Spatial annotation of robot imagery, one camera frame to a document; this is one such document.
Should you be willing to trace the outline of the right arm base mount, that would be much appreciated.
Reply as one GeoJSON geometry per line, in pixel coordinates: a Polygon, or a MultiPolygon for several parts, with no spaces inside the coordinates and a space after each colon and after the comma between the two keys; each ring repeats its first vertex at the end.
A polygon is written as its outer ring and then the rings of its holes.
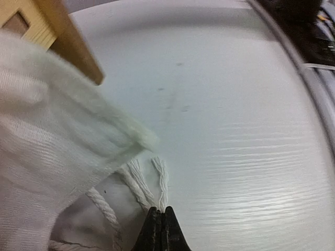
{"type": "Polygon", "coordinates": [[[334,19],[322,1],[257,1],[307,63],[334,66],[334,19]]]}

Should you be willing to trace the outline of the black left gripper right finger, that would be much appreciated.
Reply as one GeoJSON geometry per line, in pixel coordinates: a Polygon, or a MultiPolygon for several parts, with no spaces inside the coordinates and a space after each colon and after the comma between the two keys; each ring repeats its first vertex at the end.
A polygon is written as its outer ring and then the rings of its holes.
{"type": "Polygon", "coordinates": [[[171,206],[162,214],[161,250],[191,251],[171,206]]]}

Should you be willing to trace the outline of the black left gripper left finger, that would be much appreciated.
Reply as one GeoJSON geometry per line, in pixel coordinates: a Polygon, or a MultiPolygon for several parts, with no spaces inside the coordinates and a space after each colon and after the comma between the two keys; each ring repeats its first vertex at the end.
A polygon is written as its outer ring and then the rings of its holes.
{"type": "Polygon", "coordinates": [[[132,250],[160,251],[161,228],[162,212],[157,207],[151,207],[132,250]]]}

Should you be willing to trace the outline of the wooden pet bed frame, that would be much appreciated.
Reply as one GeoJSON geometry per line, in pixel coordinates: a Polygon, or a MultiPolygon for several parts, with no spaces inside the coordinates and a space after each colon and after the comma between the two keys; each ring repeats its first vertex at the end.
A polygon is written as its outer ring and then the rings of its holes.
{"type": "Polygon", "coordinates": [[[1,1],[1,31],[58,54],[99,85],[104,74],[61,1],[1,1]]]}

